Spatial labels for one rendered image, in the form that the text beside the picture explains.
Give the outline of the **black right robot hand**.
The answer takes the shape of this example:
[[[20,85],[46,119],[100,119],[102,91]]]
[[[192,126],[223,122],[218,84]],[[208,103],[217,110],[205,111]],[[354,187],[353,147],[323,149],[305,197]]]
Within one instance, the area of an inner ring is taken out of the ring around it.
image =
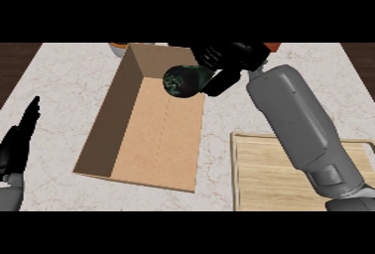
[[[271,50],[263,43],[220,43],[190,47],[199,65],[218,73],[202,88],[208,96],[218,96],[239,81],[243,70],[255,71]]]

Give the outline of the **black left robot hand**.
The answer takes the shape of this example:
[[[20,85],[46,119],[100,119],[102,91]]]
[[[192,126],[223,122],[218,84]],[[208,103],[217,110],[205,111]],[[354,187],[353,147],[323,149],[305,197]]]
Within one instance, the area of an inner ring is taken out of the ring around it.
[[[29,141],[40,118],[40,97],[35,96],[17,125],[12,126],[0,142],[0,181],[12,174],[22,174],[28,163]]]

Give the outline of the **orange and white bowl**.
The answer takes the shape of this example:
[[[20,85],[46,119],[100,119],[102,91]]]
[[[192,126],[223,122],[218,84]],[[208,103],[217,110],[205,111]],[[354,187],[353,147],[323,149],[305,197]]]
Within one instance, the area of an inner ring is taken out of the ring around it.
[[[113,52],[113,54],[121,58],[127,49],[128,43],[119,44],[119,43],[109,43],[109,48]]]

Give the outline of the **brown cardboard box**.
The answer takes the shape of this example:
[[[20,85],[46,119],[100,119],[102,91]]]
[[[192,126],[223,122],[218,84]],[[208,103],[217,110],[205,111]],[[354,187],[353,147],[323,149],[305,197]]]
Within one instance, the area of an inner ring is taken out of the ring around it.
[[[77,174],[195,190],[205,96],[175,98],[162,86],[167,70],[195,63],[184,48],[127,47],[77,161]]]

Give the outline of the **pale wooden tray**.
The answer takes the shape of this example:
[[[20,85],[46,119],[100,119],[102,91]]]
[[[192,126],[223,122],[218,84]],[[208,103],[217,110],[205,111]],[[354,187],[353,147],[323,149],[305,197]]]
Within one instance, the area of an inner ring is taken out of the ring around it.
[[[233,210],[325,211],[304,173],[288,160],[274,135],[230,135]]]

